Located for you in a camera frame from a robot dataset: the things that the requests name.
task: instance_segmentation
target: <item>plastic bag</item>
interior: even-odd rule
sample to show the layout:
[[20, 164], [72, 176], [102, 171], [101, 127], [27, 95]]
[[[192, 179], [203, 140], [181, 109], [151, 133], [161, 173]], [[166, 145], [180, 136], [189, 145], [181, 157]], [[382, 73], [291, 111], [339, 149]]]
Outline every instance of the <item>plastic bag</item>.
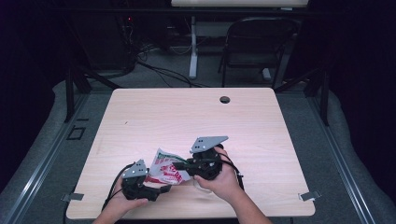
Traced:
[[154, 157], [146, 181], [153, 183], [162, 183], [178, 185], [183, 181], [190, 180], [191, 177], [186, 171], [179, 171], [175, 168], [174, 161], [187, 162], [178, 155], [171, 154], [158, 148]]

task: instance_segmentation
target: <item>chair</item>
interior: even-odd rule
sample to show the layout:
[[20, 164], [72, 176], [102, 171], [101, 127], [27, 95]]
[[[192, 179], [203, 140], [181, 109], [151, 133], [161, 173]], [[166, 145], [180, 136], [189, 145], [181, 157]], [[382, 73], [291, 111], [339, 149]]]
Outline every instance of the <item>chair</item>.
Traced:
[[225, 86], [227, 67], [275, 68], [274, 88], [285, 45], [298, 30], [298, 22], [286, 18], [250, 17], [233, 23], [228, 29], [218, 70], [222, 67], [221, 86]]

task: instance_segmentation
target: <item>red and white wrapper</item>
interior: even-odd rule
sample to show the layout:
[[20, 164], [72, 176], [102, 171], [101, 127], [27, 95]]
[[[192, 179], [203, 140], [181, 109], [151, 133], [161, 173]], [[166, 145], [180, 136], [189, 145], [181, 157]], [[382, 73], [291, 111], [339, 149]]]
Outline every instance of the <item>red and white wrapper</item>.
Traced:
[[146, 181], [161, 184], [178, 185], [191, 177], [186, 171], [178, 171], [173, 162], [186, 162], [178, 155], [171, 154], [158, 148], [154, 161], [148, 171]]

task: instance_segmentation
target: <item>right hand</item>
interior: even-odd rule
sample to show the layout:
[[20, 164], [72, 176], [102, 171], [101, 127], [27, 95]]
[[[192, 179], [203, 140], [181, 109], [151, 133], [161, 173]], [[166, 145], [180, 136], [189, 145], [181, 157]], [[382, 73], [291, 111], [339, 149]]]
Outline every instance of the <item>right hand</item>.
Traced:
[[[220, 147], [215, 147], [215, 150], [228, 156], [227, 152]], [[222, 160], [230, 161], [225, 156], [220, 156]], [[194, 179], [202, 188], [212, 190], [218, 197], [228, 203], [239, 191], [243, 192], [236, 179], [235, 170], [228, 164], [222, 164], [221, 173], [214, 180], [206, 180], [198, 175], [195, 175]]]

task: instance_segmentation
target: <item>desk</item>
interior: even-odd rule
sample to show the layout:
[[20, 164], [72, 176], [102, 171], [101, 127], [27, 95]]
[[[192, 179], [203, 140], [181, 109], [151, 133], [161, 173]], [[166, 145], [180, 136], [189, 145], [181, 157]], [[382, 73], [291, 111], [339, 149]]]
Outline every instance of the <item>desk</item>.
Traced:
[[[230, 103], [221, 103], [221, 96]], [[96, 218], [126, 164], [144, 159], [150, 167], [158, 147], [187, 159], [197, 137], [219, 135], [229, 136], [222, 144], [264, 214], [315, 213], [311, 201], [299, 200], [298, 194], [309, 190], [272, 89], [119, 89], [111, 96], [75, 190], [84, 197], [69, 204], [67, 216]], [[124, 218], [216, 217], [235, 213], [215, 194], [188, 181]]]
[[[306, 7], [308, 0], [172, 0], [172, 7]], [[198, 53], [196, 48], [196, 21], [191, 17], [191, 63], [189, 77], [197, 77]]]

